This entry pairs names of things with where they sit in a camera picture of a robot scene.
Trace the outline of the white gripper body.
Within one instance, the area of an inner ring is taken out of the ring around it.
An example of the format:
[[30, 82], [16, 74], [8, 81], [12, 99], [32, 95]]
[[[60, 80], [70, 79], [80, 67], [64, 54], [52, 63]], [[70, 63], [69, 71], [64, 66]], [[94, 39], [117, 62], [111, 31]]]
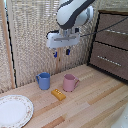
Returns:
[[50, 49], [56, 49], [76, 45], [79, 40], [80, 33], [78, 28], [64, 30], [63, 33], [60, 33], [59, 30], [55, 30], [47, 34], [46, 46]]

